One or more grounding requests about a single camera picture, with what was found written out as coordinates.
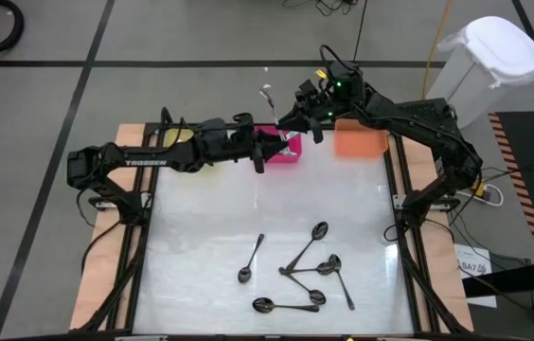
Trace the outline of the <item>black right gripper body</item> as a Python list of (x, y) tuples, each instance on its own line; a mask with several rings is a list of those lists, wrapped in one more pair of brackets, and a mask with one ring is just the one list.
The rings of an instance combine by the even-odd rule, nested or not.
[(365, 99), (364, 79), (356, 63), (332, 62), (315, 86), (310, 80), (299, 85), (294, 106), (305, 108), (313, 141), (323, 141), (322, 122), (348, 114)]

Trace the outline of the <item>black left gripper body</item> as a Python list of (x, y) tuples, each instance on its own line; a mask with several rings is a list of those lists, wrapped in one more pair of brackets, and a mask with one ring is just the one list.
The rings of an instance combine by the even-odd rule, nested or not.
[(264, 173), (266, 134), (255, 129), (254, 118), (249, 113), (234, 115), (233, 119), (236, 125), (232, 134), (222, 118), (211, 118), (200, 124), (198, 132), (205, 145), (206, 160), (237, 162), (249, 158), (255, 171)]

